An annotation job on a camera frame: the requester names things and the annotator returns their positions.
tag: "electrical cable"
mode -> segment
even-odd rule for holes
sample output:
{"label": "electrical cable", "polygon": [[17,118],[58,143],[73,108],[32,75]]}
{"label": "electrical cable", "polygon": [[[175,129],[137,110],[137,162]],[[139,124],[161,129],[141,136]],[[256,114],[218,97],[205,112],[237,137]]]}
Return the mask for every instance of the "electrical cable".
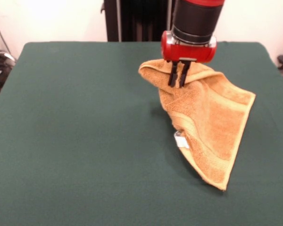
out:
{"label": "electrical cable", "polygon": [[10,50],[9,50],[9,48],[8,48],[8,45],[6,44],[6,42],[5,42],[4,38],[3,38],[3,35],[2,35],[2,33],[1,33],[1,31],[0,31],[0,37],[1,37],[1,39],[2,39],[2,41],[3,41],[3,43],[4,43],[4,45],[5,45],[6,49],[7,49],[8,52],[10,53]]}
{"label": "electrical cable", "polygon": [[3,54],[6,56],[8,59],[11,59],[12,61],[16,62],[16,59],[8,52],[0,51],[0,54]]}

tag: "green table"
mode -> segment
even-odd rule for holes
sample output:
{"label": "green table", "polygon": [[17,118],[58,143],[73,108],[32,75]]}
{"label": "green table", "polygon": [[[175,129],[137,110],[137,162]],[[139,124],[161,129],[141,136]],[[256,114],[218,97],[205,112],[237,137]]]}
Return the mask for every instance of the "green table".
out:
{"label": "green table", "polygon": [[30,43],[0,95],[0,226],[283,226],[283,78],[258,43],[209,65],[257,98],[228,190],[183,158],[137,70],[159,43]]}

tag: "white wall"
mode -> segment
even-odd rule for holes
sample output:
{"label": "white wall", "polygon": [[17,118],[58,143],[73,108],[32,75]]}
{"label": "white wall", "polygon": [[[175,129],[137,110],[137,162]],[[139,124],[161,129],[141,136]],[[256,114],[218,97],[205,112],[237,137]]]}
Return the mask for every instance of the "white wall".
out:
{"label": "white wall", "polygon": [[276,62],[283,54],[283,0],[225,0],[215,35],[218,40],[261,42]]}
{"label": "white wall", "polygon": [[[102,3],[0,0],[0,29],[15,56],[29,41],[106,41]],[[226,0],[215,35],[218,40],[261,42],[275,61],[283,53],[283,0]]]}
{"label": "white wall", "polygon": [[0,0],[0,29],[18,57],[30,41],[107,41],[103,0]]}

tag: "towel fold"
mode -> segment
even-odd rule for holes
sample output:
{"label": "towel fold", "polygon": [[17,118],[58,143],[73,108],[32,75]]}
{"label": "towel fold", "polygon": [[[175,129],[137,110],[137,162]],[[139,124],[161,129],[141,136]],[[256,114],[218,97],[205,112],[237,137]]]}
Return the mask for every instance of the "towel fold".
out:
{"label": "towel fold", "polygon": [[175,88],[168,86],[172,63],[151,60],[141,76],[158,87],[161,105],[187,141],[179,149],[208,183],[226,190],[241,137],[256,95],[233,85],[221,72],[192,63],[185,86],[179,88],[183,64],[178,64]]}

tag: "towel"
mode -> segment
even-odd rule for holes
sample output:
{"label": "towel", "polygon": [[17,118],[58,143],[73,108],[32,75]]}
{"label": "towel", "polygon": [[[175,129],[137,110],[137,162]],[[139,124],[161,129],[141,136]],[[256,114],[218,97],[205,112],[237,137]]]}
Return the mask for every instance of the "towel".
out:
{"label": "towel", "polygon": [[162,108],[187,145],[179,149],[204,181],[225,191],[241,137],[256,95],[233,85],[223,73],[191,63],[179,88],[183,64],[174,88],[168,86],[172,63],[162,59],[143,63],[140,75],[154,86]]}

